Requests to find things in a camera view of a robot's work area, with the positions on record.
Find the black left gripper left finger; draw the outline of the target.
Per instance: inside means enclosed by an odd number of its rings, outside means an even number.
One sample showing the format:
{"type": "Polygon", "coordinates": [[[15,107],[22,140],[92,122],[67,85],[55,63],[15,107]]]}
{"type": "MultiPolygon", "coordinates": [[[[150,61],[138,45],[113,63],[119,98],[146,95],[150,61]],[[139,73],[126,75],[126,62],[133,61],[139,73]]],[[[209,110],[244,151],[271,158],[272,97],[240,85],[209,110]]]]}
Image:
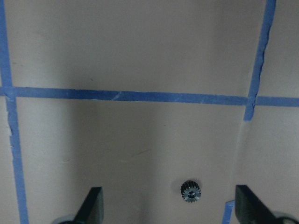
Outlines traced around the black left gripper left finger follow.
{"type": "Polygon", "coordinates": [[[61,217],[56,224],[101,224],[104,220],[102,187],[92,187],[74,217],[61,217]]]}

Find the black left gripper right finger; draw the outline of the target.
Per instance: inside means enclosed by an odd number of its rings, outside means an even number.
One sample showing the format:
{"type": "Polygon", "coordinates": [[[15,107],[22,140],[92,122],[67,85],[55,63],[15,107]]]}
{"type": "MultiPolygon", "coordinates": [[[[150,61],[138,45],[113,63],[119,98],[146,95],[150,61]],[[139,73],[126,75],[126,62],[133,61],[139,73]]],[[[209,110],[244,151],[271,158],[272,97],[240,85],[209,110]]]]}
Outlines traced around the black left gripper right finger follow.
{"type": "Polygon", "coordinates": [[[297,224],[289,215],[276,216],[246,185],[235,187],[235,215],[241,224],[297,224]]]}

